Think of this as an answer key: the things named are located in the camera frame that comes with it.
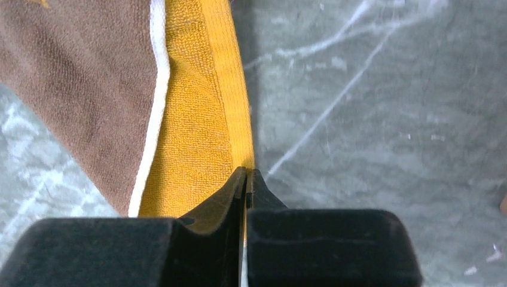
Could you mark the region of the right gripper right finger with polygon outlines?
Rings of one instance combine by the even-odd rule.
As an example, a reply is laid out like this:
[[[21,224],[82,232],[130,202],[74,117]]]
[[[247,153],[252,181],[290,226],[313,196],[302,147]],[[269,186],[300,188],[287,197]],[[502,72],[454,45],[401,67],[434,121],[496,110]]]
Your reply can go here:
[[[382,209],[290,209],[248,176],[249,286],[422,286],[402,221]]]

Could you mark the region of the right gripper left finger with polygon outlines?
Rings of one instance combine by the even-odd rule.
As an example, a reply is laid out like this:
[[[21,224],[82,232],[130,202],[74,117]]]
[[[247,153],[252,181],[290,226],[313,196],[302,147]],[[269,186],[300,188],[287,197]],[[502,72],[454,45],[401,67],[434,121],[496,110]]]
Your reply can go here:
[[[2,286],[240,286],[248,171],[180,218],[47,218],[1,269]]]

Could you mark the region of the yellow brown bear towel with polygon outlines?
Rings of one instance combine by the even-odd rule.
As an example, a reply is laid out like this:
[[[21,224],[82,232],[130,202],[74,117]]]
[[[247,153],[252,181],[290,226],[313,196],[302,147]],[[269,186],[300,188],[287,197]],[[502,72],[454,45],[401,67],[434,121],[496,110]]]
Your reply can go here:
[[[181,216],[254,167],[228,1],[2,1],[1,83],[123,216]]]

